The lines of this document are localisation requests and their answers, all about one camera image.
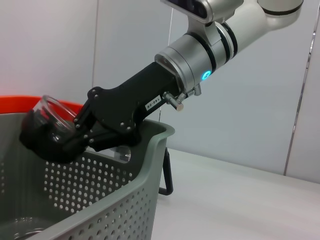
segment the white wall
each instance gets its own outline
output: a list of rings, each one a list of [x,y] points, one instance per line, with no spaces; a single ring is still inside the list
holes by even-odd
[[[84,103],[92,86],[97,0],[3,0],[0,96]]]
[[[161,121],[176,129],[168,147],[283,174],[318,5],[304,1],[295,24],[269,33],[215,72],[181,113],[165,106]],[[175,11],[170,41],[187,25]]]
[[[160,0],[100,0],[94,86],[117,87],[154,62],[168,45],[171,15]]]
[[[288,162],[287,176],[320,183],[320,25]]]

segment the black stand leg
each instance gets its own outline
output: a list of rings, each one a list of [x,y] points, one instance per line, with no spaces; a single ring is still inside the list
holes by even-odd
[[[159,194],[169,196],[174,191],[174,184],[172,181],[172,174],[171,174],[171,165],[170,165],[170,154],[168,152],[168,148],[165,148],[164,153],[164,160],[163,160],[163,175],[165,181],[166,188],[159,188]]]

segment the transparent container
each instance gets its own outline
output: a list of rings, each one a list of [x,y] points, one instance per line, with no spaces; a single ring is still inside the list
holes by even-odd
[[[63,143],[72,136],[75,131],[73,120],[76,114],[58,100],[44,95],[33,108],[33,127],[46,129],[49,138],[57,143]]]

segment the basket rim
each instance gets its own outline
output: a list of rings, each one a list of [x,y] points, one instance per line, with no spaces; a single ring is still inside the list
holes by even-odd
[[[0,96],[0,114],[18,114],[27,113],[40,101],[41,96],[28,95],[8,95]],[[82,104],[60,101],[62,104],[69,107],[76,114],[82,108]]]

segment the gray plastic basket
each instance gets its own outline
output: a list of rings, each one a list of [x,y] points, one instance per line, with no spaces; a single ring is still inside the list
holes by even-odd
[[[127,163],[88,151],[52,164],[20,144],[23,116],[0,115],[0,240],[151,239],[172,127],[144,121]]]

